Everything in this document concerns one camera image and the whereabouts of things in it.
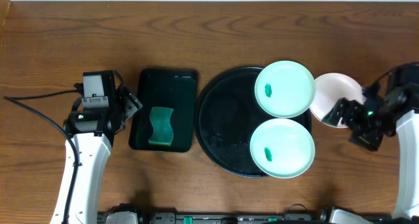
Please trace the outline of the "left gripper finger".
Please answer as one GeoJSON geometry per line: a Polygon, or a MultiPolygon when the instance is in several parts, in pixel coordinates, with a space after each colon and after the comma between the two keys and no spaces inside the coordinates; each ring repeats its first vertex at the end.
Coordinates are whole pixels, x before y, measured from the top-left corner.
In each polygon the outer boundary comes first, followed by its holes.
{"type": "Polygon", "coordinates": [[[126,109],[127,111],[138,111],[142,108],[142,104],[132,91],[126,87],[126,109]]]}
{"type": "Polygon", "coordinates": [[[122,122],[126,122],[136,112],[135,105],[127,105],[122,112],[122,122]]]}

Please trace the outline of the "white round plate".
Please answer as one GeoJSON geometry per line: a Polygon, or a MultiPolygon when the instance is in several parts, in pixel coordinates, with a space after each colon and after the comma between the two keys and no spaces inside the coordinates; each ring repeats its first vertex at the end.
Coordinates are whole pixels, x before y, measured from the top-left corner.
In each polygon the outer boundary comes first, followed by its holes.
{"type": "Polygon", "coordinates": [[[310,110],[321,121],[341,98],[356,100],[363,104],[365,97],[361,85],[351,77],[341,73],[326,73],[315,79],[316,94],[310,110]]]}

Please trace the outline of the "green scrubbing sponge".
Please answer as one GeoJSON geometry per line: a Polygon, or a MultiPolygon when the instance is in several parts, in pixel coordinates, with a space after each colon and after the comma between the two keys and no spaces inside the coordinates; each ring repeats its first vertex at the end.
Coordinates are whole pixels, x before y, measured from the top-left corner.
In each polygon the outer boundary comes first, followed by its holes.
{"type": "Polygon", "coordinates": [[[174,133],[171,125],[173,109],[169,107],[152,107],[149,115],[153,133],[148,142],[151,145],[170,146],[174,133]]]}

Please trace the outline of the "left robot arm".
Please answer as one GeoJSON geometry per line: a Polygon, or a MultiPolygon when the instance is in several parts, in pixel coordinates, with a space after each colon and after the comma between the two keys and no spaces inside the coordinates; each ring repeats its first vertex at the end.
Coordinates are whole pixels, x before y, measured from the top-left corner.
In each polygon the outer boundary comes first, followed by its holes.
{"type": "Polygon", "coordinates": [[[52,223],[96,223],[115,135],[142,107],[117,71],[85,72],[64,120],[65,168],[52,223]]]}

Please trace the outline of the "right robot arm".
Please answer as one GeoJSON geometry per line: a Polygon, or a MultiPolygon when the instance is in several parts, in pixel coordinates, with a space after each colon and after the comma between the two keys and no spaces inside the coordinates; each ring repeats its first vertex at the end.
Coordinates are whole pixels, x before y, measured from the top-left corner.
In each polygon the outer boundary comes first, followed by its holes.
{"type": "Polygon", "coordinates": [[[384,136],[398,137],[399,188],[392,217],[418,222],[418,62],[393,68],[363,89],[364,103],[340,98],[322,118],[345,124],[350,142],[377,151],[384,136]]]}

